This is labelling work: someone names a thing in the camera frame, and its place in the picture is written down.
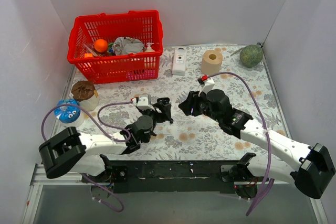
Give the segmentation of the black earbud charging case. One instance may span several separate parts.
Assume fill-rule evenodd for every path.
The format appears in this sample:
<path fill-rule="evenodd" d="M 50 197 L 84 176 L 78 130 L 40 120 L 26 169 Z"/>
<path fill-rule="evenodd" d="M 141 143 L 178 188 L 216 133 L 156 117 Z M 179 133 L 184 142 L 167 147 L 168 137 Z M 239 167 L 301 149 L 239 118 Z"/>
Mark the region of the black earbud charging case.
<path fill-rule="evenodd" d="M 170 98 L 168 98 L 168 97 L 158 98 L 157 103 L 168 104 L 168 103 L 170 103 Z"/>

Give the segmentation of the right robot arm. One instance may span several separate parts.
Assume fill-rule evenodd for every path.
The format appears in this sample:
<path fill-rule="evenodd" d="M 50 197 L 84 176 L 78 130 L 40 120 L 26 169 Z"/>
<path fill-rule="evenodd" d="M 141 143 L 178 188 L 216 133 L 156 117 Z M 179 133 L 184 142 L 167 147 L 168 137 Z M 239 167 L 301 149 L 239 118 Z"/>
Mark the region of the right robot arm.
<path fill-rule="evenodd" d="M 335 166 L 325 146 L 299 143 L 273 130 L 265 132 L 251 115 L 232 107 L 222 90 L 191 91 L 178 107 L 187 116 L 211 118 L 228 135 L 271 150 L 268 178 L 294 184 L 310 198 L 321 198 L 335 175 Z"/>

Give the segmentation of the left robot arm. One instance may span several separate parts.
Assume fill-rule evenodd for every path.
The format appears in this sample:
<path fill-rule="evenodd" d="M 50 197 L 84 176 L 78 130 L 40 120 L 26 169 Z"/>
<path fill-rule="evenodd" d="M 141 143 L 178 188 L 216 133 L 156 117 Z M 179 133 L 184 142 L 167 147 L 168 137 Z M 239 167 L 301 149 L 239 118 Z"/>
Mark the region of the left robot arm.
<path fill-rule="evenodd" d="M 88 174 L 100 182 L 111 178 L 112 170 L 108 166 L 106 154 L 125 155 L 140 149 L 154 136 L 158 123 L 173 123 L 169 98 L 158 98 L 150 104 L 145 97 L 132 99 L 141 116 L 126 128 L 117 128 L 118 132 L 110 135 L 86 134 L 76 127 L 67 127 L 50 139 L 45 139 L 39 147 L 39 153 L 47 178 L 61 177 L 68 172 Z"/>

